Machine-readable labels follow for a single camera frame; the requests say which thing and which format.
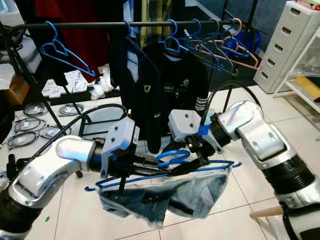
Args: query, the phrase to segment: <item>yellow object on shelf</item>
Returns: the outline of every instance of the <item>yellow object on shelf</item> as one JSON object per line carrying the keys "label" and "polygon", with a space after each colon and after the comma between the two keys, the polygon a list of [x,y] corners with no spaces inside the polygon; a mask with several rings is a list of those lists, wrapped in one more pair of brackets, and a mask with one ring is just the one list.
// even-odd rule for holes
{"label": "yellow object on shelf", "polygon": [[320,88],[305,76],[297,76],[295,81],[301,85],[312,97],[320,97]]}

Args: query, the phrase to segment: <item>hanger hook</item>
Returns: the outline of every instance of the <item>hanger hook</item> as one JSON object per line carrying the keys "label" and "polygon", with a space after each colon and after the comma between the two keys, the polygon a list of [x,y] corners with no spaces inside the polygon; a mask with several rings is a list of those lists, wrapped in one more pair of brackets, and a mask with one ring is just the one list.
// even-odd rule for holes
{"label": "hanger hook", "polygon": [[219,21],[217,19],[215,19],[215,18],[210,18],[209,19],[209,21],[212,21],[212,20],[216,22],[216,26],[217,26],[216,32],[219,33],[219,31],[220,31],[220,23],[219,23]]}
{"label": "hanger hook", "polygon": [[232,18],[229,18],[228,20],[229,20],[229,21],[232,21],[231,27],[229,27],[229,28],[227,29],[227,31],[229,32],[230,29],[233,29],[233,28],[234,28],[234,26],[235,26],[235,20],[232,19]]}
{"label": "hanger hook", "polygon": [[54,37],[53,38],[57,38],[58,37],[58,31],[55,27],[55,25],[53,25],[52,22],[50,21],[45,21],[46,24],[48,24],[50,27],[52,27],[53,31],[54,31]]}
{"label": "hanger hook", "polygon": [[126,24],[126,26],[128,27],[128,34],[126,35],[126,38],[129,38],[130,36],[131,36],[131,32],[132,32],[132,30],[131,30],[131,26],[130,26],[130,24],[126,21],[126,20],[123,20],[123,22]]}
{"label": "hanger hook", "polygon": [[192,19],[191,21],[194,21],[198,24],[198,31],[194,33],[194,35],[198,35],[201,32],[201,22],[196,18]]}
{"label": "hanger hook", "polygon": [[174,31],[173,31],[173,33],[171,33],[171,37],[173,37],[176,33],[177,33],[177,31],[178,31],[178,26],[177,26],[177,23],[176,23],[176,21],[175,20],[173,20],[173,19],[168,19],[168,22],[171,22],[171,23],[173,23],[173,25],[174,25]]}

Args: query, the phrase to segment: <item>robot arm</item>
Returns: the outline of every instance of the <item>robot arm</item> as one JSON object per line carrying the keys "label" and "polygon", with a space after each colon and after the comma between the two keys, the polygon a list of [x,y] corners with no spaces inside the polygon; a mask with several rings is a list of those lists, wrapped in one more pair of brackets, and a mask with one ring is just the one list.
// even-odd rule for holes
{"label": "robot arm", "polygon": [[290,238],[309,240],[314,239],[309,236],[319,236],[319,177],[312,174],[276,127],[264,121],[260,107],[242,101],[214,117],[210,125],[200,126],[200,120],[195,111],[171,112],[169,128],[173,139],[185,142],[198,156],[196,164],[181,164],[171,172],[135,156],[139,128],[129,117],[109,129],[104,144],[77,136],[60,138],[0,193],[0,240],[24,239],[42,208],[65,179],[78,170],[100,172],[102,178],[110,173],[124,178],[131,174],[186,174],[206,164],[215,152],[222,153],[223,146],[231,140],[240,139],[274,188]]}

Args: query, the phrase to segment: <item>red garment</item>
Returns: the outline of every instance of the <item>red garment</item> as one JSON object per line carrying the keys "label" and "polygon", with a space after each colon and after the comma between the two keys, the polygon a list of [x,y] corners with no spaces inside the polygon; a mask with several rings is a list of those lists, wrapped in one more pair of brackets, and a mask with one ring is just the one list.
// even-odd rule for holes
{"label": "red garment", "polygon": [[[34,0],[39,17],[52,19],[53,23],[97,22],[96,11],[91,1],[78,0]],[[61,28],[66,47],[78,55],[91,70],[98,75],[98,67],[108,62],[107,35],[101,28]],[[83,64],[72,58],[75,65],[86,69]],[[82,73],[87,82],[96,79]]]}

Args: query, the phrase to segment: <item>white drawer cabinet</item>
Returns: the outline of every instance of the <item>white drawer cabinet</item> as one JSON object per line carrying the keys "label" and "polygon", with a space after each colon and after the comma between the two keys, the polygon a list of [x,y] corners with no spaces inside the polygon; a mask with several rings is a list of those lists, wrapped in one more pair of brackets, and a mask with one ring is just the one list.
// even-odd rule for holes
{"label": "white drawer cabinet", "polygon": [[[275,92],[319,26],[320,11],[295,1],[286,2],[261,61],[263,69],[257,70],[253,78],[266,93]],[[283,85],[281,91],[287,90]]]}

